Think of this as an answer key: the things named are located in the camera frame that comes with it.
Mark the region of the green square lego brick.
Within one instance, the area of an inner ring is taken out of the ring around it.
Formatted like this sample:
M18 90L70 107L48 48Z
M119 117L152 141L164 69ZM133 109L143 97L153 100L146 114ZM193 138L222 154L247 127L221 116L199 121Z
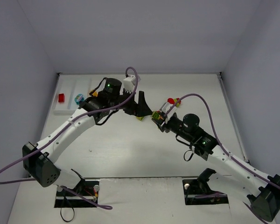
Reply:
M156 120L161 119L161 112L160 111L153 111L152 119L156 119Z

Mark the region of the blue printed round lego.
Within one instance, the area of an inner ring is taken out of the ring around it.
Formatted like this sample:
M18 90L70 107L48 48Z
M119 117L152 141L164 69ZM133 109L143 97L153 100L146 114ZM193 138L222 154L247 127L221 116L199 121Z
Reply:
M77 105L79 105L80 103L82 103L84 101L84 96L83 94L77 94L74 98L74 101Z

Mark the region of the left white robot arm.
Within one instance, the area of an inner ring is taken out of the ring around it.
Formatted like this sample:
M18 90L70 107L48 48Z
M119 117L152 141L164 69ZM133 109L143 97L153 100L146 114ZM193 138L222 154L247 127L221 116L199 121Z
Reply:
M143 91L139 92L138 101L134 100L138 81L135 75L126 76L123 81L107 78L103 90L82 101L71 117L51 135L36 144L28 142L23 146L25 170L44 188L52 184L69 189L82 185L84 178L77 171L64 170L55 162L82 133L95 125L103 125L102 118L109 118L115 111L123 110L135 117L152 115Z

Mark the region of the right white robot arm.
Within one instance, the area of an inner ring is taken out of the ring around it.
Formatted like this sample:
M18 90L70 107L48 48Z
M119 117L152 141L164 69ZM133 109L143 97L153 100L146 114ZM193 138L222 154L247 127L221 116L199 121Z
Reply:
M169 119L154 119L161 132L173 132L194 154L217 165L231 178L213 169L204 170L198 177L205 192L219 191L245 203L262 221L272 222L280 211L280 176L270 176L223 149L216 138L199 127L200 119L187 114L182 120L174 113Z

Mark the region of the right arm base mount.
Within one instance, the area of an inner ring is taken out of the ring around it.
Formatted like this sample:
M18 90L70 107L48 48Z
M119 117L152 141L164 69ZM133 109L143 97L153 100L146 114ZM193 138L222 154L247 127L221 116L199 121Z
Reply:
M215 170L207 168L196 179L182 180L185 205L229 204L226 194L213 191L209 187L208 182L214 174Z

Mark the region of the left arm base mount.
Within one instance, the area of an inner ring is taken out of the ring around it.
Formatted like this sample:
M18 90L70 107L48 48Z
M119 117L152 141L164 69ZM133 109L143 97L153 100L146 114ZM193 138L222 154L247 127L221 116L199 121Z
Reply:
M98 203L99 180L86 180L84 187L81 190L76 190L76 193L82 195L89 201ZM57 187L54 208L96 208L97 206L86 202L84 199L72 194L60 187Z

